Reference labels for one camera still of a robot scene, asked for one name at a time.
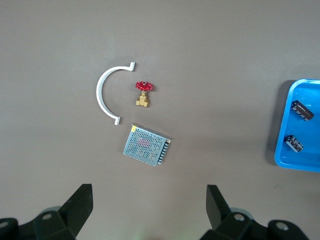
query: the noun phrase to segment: black capacitor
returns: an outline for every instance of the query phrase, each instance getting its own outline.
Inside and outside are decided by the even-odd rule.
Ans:
[[[291,109],[305,121],[309,121],[314,117],[314,114],[298,100],[291,103]]]
[[[304,146],[293,135],[287,136],[284,141],[295,153],[304,149]]]

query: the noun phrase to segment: white curved pipe bracket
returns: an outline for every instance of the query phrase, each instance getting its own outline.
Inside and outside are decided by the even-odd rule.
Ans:
[[[120,116],[117,116],[113,114],[105,105],[104,100],[102,98],[102,86],[107,79],[107,77],[112,74],[114,71],[117,70],[127,70],[127,71],[133,71],[135,68],[135,62],[131,62],[130,66],[115,66],[110,68],[109,70],[105,71],[104,74],[100,77],[98,84],[96,85],[96,99],[98,100],[98,104],[102,111],[104,111],[109,117],[113,118],[114,125],[118,125],[120,122]]]

